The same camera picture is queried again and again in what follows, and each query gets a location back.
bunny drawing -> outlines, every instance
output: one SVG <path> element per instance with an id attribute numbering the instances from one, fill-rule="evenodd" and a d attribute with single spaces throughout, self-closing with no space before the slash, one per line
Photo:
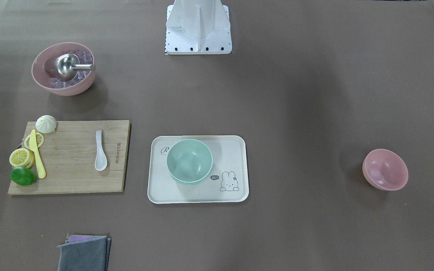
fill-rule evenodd
<path id="1" fill-rule="evenodd" d="M 222 182 L 220 182 L 220 191 L 239 191 L 239 183 L 235 177 L 235 172 L 222 173 Z"/>

bowl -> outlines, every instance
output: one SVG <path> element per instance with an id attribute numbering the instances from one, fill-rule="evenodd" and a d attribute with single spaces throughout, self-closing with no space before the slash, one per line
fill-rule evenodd
<path id="1" fill-rule="evenodd" d="M 44 64 L 49 59 L 54 59 L 62 55 L 63 52 L 67 52 L 68 50 L 80 50 L 87 51 L 93 57 L 93 64 L 95 63 L 95 55 L 84 45 L 79 43 L 59 43 L 49 48 L 46 48 L 43 52 L 41 52 L 33 62 L 33 66 L 31 67 L 31 75 L 33 76 L 36 84 L 40 85 L 47 91 L 51 93 L 61 95 L 61 96 L 73 96 L 86 91 L 95 80 L 96 72 L 94 70 L 90 71 L 88 75 L 78 82 L 69 87 L 65 88 L 53 88 L 50 83 L 51 75 L 46 72 L 44 69 Z"/>
<path id="2" fill-rule="evenodd" d="M 195 185 L 202 182 L 212 169 L 212 152 L 196 139 L 175 143 L 167 154 L 167 168 L 177 182 Z"/>
<path id="3" fill-rule="evenodd" d="M 408 168 L 401 157 L 387 149 L 375 149 L 363 162 L 366 180 L 377 189 L 394 191 L 408 182 Z"/>

small pink bowl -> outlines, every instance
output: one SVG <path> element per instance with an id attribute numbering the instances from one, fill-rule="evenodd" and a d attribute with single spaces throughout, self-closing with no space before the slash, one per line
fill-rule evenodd
<path id="1" fill-rule="evenodd" d="M 366 180 L 377 189 L 394 191 L 408 182 L 408 168 L 396 153 L 387 149 L 375 149 L 363 162 Z"/>
<path id="2" fill-rule="evenodd" d="M 95 55 L 93 55 L 93 53 L 84 45 L 79 43 L 55 44 L 41 52 L 33 62 L 33 66 L 31 67 L 31 75 L 33 76 L 34 81 L 47 91 L 61 96 L 73 96 L 86 91 L 95 80 L 96 72 L 94 70 L 90 71 L 85 79 L 81 80 L 77 84 L 74 84 L 73 86 L 65 88 L 52 88 L 50 83 L 51 75 L 49 75 L 44 69 L 44 64 L 47 60 L 57 58 L 62 55 L 63 52 L 67 52 L 68 50 L 73 51 L 76 49 L 80 51 L 85 50 L 88 53 L 91 53 L 93 57 L 93 63 L 95 63 Z"/>

white tray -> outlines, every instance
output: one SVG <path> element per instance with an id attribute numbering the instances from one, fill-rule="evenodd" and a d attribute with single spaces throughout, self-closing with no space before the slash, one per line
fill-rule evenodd
<path id="1" fill-rule="evenodd" d="M 170 176 L 167 153 L 183 139 L 205 143 L 214 158 L 209 175 L 196 185 L 183 185 Z M 148 199 L 155 204 L 242 202 L 249 195 L 246 143 L 237 135 L 161 136 L 152 142 Z"/>

spoon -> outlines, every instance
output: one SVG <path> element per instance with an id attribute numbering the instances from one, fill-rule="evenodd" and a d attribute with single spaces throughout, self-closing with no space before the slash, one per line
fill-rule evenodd
<path id="1" fill-rule="evenodd" d="M 101 130 L 96 131 L 96 159 L 95 169 L 102 171 L 107 167 L 107 157 L 101 146 Z"/>
<path id="2" fill-rule="evenodd" d="M 76 76 L 78 70 L 95 70 L 95 64 L 80 64 L 76 55 L 66 53 L 46 61 L 44 69 L 53 77 L 68 82 Z"/>

